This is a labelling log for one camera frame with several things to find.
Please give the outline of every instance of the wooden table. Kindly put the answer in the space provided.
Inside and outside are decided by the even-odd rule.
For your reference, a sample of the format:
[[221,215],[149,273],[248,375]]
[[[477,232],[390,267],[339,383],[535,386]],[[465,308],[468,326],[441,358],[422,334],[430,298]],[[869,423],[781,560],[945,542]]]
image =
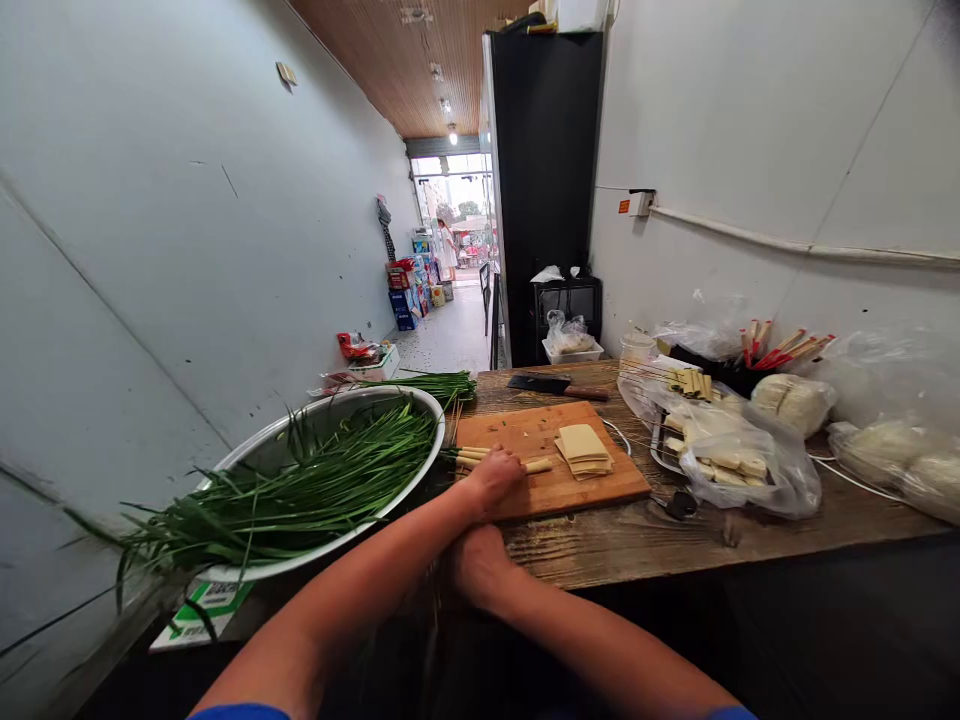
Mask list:
[[[593,402],[600,416],[620,428],[631,443],[649,443],[650,431],[617,390],[617,361],[524,370],[568,373],[577,385],[608,389],[609,401]],[[481,373],[476,404],[464,409],[464,416],[576,400],[508,388],[507,382],[515,372]],[[683,476],[661,468],[643,445],[634,445],[633,459],[656,496],[669,499],[684,483]],[[819,465],[815,467],[823,483],[823,499],[818,513],[806,520],[784,520],[756,509],[719,510],[704,503],[696,517],[679,522],[648,498],[562,517],[507,524],[504,537],[516,562],[547,582],[573,589],[951,530],[938,520],[868,493]]]

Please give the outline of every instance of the wall switch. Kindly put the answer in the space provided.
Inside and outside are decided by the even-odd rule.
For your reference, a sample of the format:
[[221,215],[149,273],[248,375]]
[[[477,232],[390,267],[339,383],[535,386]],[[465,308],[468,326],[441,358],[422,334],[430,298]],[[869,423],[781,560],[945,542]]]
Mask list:
[[629,190],[628,196],[620,202],[620,212],[630,217],[647,217],[650,214],[650,203],[656,190]]

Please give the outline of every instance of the plastic cup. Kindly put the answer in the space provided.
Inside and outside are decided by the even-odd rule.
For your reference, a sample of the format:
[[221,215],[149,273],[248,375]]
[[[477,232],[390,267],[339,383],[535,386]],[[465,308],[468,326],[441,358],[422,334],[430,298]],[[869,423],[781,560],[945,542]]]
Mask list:
[[631,330],[620,338],[621,360],[645,363],[657,355],[657,341],[645,333]]

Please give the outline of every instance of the wooden ceiling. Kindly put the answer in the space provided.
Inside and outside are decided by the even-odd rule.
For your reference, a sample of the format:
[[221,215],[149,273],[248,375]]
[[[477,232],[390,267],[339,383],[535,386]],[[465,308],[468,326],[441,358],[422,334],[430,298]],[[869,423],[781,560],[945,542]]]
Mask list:
[[[310,29],[404,139],[476,135],[484,30],[526,14],[530,0],[291,0]],[[434,81],[431,64],[443,70]],[[440,107],[450,102],[452,112]]]

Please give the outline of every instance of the forearm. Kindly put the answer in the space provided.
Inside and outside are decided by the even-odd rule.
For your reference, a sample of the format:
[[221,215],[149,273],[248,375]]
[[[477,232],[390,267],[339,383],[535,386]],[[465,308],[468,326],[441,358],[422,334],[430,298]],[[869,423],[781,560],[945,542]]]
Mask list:
[[294,720],[314,717],[337,657],[396,608],[477,514],[469,491],[457,484],[355,547],[253,636],[195,711],[259,702]]
[[276,616],[335,652],[387,617],[443,549],[475,522],[464,488],[438,498],[380,530],[314,578]]
[[560,658],[629,718],[705,718],[739,705],[648,632],[514,568],[488,608]]

